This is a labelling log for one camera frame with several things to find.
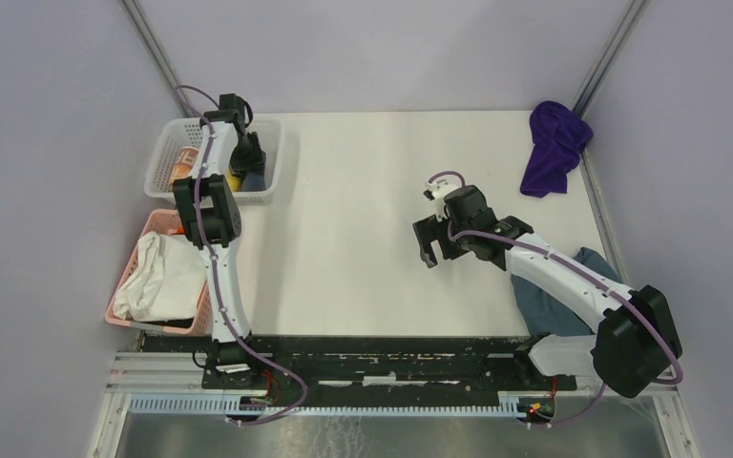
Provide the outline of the dark grey towel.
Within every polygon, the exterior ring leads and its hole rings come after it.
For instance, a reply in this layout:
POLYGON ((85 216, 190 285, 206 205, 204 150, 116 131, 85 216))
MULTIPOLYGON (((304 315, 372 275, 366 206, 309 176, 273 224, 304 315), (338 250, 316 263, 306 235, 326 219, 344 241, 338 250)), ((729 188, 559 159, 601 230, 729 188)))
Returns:
POLYGON ((260 172, 248 172, 241 182, 240 190, 245 193, 256 193, 265 191, 267 188, 264 174, 260 172))

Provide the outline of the purple towel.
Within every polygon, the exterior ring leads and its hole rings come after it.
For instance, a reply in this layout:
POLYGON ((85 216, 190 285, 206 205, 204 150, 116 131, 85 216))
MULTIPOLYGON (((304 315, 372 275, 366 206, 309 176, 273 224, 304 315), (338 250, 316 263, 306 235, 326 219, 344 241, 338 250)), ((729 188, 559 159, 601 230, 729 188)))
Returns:
POLYGON ((587 144, 594 137, 590 125, 555 101, 539 103, 530 115, 533 149, 519 191, 544 198, 566 194, 568 175, 578 165, 587 144))

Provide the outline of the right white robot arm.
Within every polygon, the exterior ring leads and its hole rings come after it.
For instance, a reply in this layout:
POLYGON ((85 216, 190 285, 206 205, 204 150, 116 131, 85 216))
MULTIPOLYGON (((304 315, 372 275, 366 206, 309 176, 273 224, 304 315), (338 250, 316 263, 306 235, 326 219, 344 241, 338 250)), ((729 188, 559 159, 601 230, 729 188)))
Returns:
POLYGON ((528 223, 499 218, 474 185, 448 177, 427 181, 424 195, 433 215, 413 224, 423 263, 439 257, 478 260, 529 281, 565 305, 590 332, 532 336, 516 352, 515 381, 537 389, 551 376, 597 377, 625 398, 651 384, 677 385, 683 379, 681 342, 666 297, 655 287, 640 290, 612 280, 563 255, 528 223))

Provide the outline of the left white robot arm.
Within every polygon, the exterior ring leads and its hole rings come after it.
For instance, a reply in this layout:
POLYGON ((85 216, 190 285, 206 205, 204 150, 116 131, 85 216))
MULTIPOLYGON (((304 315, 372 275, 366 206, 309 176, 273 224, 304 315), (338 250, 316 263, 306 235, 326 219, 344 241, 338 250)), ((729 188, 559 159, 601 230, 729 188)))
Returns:
POLYGON ((202 140, 196 164, 172 187, 184 235, 203 262, 210 298, 213 322, 204 369, 241 388, 260 380, 264 357, 250 346, 237 266, 241 212, 225 173, 234 151, 252 145, 246 131, 252 118, 242 97, 221 95, 216 110, 199 116, 202 140))

